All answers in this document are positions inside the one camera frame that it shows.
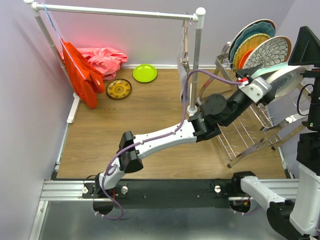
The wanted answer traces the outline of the orange plastic plate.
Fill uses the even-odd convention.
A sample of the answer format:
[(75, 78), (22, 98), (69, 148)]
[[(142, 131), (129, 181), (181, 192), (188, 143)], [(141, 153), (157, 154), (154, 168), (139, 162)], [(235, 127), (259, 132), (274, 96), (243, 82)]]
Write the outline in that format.
[(247, 51), (241, 58), (240, 62), (239, 62), (239, 65), (238, 65), (238, 69), (242, 69), (245, 65), (245, 62), (247, 60), (247, 58), (249, 57), (249, 55), (251, 54), (251, 52), (253, 51), (254, 49), (250, 49), (249, 51)]

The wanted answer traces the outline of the light blue divided tray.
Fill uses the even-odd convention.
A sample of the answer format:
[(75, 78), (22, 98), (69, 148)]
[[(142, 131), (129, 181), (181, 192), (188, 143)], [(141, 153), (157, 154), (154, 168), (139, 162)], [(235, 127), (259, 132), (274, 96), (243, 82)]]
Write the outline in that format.
[(251, 75), (251, 78), (256, 79), (257, 77), (260, 77), (265, 74), (276, 72), (280, 69), (286, 68), (287, 66), (288, 66), (287, 62), (282, 62), (282, 63), (276, 64), (276, 65), (273, 65), (270, 67), (260, 68)]

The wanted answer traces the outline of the woven bamboo plate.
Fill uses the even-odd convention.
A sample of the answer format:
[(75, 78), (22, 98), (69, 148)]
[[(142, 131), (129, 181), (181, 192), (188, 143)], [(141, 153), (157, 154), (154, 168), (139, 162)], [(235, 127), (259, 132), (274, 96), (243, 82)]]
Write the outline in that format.
[(249, 50), (254, 50), (257, 46), (259, 46), (260, 44), (262, 44), (270, 38), (271, 37), (268, 34), (257, 33), (245, 39), (244, 42), (240, 44), (240, 46), (234, 54), (232, 68), (238, 69), (240, 61), (242, 57), (245, 55), (245, 53), (247, 53)]

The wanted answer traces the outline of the white striped plate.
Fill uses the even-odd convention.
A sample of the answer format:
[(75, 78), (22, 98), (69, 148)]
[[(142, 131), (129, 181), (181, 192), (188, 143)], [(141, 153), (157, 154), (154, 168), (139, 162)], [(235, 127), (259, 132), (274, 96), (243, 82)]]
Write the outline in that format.
[(275, 99), (291, 93), (303, 80), (303, 73), (308, 69), (305, 66), (286, 66), (271, 74), (266, 82), (271, 85), (268, 92)]

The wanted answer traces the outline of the brown rim floral plate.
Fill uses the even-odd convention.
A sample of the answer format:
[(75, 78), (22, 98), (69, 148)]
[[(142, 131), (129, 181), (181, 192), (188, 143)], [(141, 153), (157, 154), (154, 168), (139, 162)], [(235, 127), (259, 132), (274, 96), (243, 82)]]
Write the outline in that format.
[(269, 68), (288, 61), (292, 42), (286, 36), (275, 36), (257, 46), (247, 57), (243, 69)]

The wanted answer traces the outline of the lime green plate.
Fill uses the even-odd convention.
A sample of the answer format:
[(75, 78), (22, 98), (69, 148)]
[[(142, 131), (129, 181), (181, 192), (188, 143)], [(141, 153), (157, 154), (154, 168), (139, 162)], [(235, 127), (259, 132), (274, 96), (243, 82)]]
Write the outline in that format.
[(158, 71), (153, 65), (140, 64), (134, 68), (132, 75), (140, 83), (149, 83), (157, 77)]

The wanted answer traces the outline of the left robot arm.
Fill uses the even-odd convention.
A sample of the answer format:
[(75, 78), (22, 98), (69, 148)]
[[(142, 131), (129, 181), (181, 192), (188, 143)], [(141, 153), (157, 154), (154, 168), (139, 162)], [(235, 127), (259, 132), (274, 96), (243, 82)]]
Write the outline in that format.
[(195, 69), (188, 76), (203, 73), (223, 83), (237, 86), (229, 98), (221, 94), (210, 95), (200, 110), (179, 124), (151, 133), (133, 135), (127, 131), (122, 135), (119, 149), (103, 173), (99, 174), (93, 191), (101, 198), (107, 197), (118, 181), (125, 175), (143, 169), (142, 160), (161, 150), (182, 144), (210, 140), (221, 134), (221, 127), (229, 126), (251, 104), (257, 104), (267, 95), (272, 86), (262, 77), (252, 78), (240, 73), (237, 81), (221, 78), (209, 71)]

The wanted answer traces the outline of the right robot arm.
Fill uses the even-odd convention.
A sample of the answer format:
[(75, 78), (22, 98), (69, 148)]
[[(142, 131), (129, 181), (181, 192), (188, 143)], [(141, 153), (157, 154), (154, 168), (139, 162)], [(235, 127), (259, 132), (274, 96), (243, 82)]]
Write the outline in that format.
[(241, 196), (253, 197), (266, 211), (270, 226), (287, 240), (318, 240), (320, 238), (320, 40), (308, 26), (299, 29), (289, 65), (313, 65), (301, 75), (313, 78), (309, 110), (297, 143), (298, 175), (295, 200), (288, 200), (263, 185), (252, 172), (234, 173), (230, 191)]

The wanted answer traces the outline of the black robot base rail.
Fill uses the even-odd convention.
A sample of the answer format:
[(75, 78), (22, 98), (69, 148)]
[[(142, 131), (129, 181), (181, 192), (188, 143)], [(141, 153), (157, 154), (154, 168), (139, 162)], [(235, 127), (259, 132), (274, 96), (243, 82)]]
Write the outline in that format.
[(92, 179), (84, 181), (85, 199), (103, 200), (110, 195), (124, 209), (224, 208), (250, 213), (261, 206), (238, 192), (230, 179), (122, 179), (103, 193)]

